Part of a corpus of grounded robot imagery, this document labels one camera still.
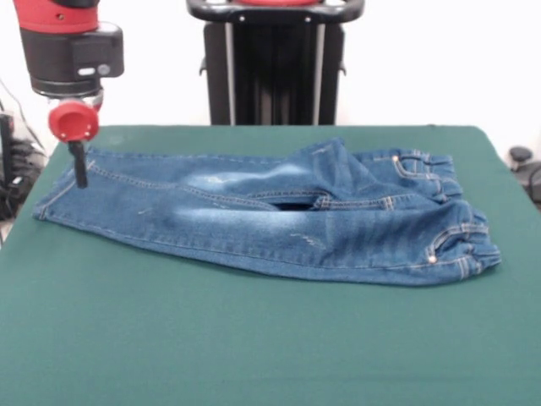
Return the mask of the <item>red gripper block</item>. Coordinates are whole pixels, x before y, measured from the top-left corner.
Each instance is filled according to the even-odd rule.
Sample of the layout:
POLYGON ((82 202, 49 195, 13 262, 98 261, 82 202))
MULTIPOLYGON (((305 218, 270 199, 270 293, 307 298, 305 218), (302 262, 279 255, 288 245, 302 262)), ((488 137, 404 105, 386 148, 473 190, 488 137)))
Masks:
POLYGON ((92 140, 97 135, 102 102, 102 93, 82 98, 48 99, 48 127, 59 141, 68 143, 68 150, 74 158, 78 187, 88 185, 85 147, 81 141, 92 140))

